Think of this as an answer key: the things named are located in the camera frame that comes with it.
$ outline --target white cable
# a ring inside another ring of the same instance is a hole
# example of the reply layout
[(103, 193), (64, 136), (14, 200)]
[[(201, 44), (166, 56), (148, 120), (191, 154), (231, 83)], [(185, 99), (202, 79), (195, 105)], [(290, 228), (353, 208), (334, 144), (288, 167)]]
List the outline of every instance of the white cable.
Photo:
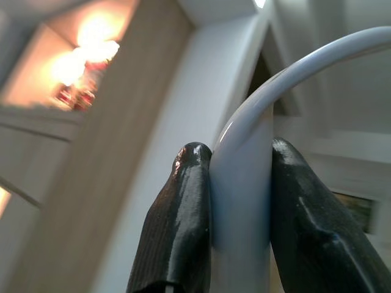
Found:
[(210, 162), (211, 293), (269, 292), (272, 104), (320, 70), (389, 44), (391, 27), (367, 29), (329, 43), (266, 81), (229, 119)]

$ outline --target white ceiling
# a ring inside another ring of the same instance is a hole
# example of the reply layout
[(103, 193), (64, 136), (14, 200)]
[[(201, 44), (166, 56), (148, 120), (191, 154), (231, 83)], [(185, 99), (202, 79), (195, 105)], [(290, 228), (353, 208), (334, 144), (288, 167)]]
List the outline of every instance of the white ceiling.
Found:
[[(289, 65), (336, 38), (391, 26), (388, 0), (274, 0), (272, 28)], [(344, 62), (298, 87), (298, 104), (329, 129), (391, 134), (391, 50)]]

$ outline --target textured black surface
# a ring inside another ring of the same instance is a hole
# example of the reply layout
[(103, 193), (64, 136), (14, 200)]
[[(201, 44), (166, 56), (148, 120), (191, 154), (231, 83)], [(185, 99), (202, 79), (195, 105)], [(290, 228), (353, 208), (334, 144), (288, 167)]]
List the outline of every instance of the textured black surface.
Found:
[(127, 293), (208, 292), (210, 279), (211, 151), (189, 143), (145, 218)]
[(286, 293), (391, 292), (348, 210), (283, 139), (273, 141), (271, 243)]

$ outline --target bright light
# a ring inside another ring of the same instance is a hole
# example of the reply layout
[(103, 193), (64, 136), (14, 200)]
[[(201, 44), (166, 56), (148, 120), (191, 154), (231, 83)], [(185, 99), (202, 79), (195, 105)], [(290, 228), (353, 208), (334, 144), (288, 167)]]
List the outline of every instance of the bright light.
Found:
[(11, 194), (0, 187), (0, 219), (2, 216), (2, 213), (5, 210), (5, 207), (7, 206), (8, 201), (10, 200)]
[(265, 6), (265, 2), (266, 0), (254, 0), (255, 4), (259, 7), (259, 8), (263, 8), (263, 6)]
[(113, 39), (116, 35), (114, 22), (103, 13), (96, 13), (86, 19), (79, 28), (78, 45), (92, 46), (105, 40)]
[(80, 50), (68, 52), (54, 61), (53, 77), (65, 85), (71, 85), (82, 76), (85, 62), (86, 60)]
[(106, 41), (94, 43), (80, 47), (85, 60), (89, 62), (102, 62), (106, 59), (112, 59), (117, 53), (120, 45), (115, 41)]

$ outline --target ceiling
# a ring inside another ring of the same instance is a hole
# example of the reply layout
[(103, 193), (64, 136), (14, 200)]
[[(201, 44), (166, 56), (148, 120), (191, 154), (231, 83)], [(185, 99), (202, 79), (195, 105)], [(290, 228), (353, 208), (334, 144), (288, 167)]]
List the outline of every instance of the ceiling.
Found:
[(83, 37), (120, 41), (134, 12), (135, 0), (97, 0), (51, 18), (47, 25), (72, 45)]
[(85, 2), (89, 0), (1, 0), (0, 10), (25, 26), (33, 26)]
[[(391, 25), (391, 1), (274, 0), (272, 29), (284, 66), (344, 35)], [(391, 50), (328, 68), (295, 89), (320, 129), (391, 134)]]

